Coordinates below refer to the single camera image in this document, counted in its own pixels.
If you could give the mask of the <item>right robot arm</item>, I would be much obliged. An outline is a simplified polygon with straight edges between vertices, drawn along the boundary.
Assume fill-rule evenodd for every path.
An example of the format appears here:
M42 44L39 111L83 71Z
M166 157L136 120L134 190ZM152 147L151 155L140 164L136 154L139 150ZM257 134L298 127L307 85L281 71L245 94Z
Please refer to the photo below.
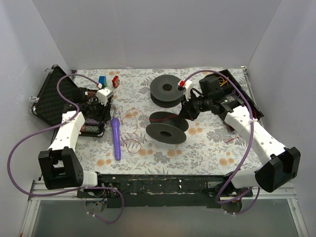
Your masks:
M201 92L195 96L196 89L190 78L178 82L177 88L183 92L179 116L195 120L202 112L212 112L248 141L240 164L224 176L222 184L213 188L217 199L223 192L235 196L242 188L250 191L257 187L272 193L297 176L300 151L286 147L265 130L253 116L250 102L237 84L216 71L199 84Z

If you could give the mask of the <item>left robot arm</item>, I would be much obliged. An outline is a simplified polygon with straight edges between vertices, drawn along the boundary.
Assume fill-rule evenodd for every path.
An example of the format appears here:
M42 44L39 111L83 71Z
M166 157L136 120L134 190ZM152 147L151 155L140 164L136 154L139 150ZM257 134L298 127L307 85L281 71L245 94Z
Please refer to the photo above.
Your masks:
M38 159L45 186L49 190L88 187L93 197L101 197L105 185L98 174L84 171L76 153L78 137L103 134L110 120L113 91L108 88L89 90L76 88L72 100L67 100L62 113L62 126L48 150Z

